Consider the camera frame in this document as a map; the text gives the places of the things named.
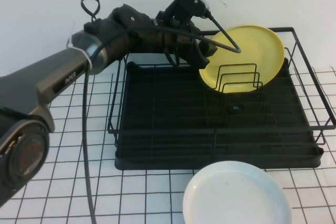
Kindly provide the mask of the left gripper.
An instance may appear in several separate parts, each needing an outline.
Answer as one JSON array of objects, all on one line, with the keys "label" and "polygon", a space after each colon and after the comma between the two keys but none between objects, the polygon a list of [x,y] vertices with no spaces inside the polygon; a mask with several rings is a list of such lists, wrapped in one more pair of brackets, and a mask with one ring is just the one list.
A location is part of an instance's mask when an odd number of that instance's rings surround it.
[{"label": "left gripper", "polygon": [[[160,11],[154,22],[161,28],[174,28],[197,35],[200,30],[191,19],[202,15],[196,11]],[[197,69],[205,69],[209,64],[209,59],[206,57],[212,56],[217,51],[217,47],[213,44],[204,41],[198,43],[193,37],[167,31],[156,31],[151,42],[154,43],[151,53],[165,54],[169,62],[173,61],[171,59],[173,54],[176,61],[182,58]]]}]

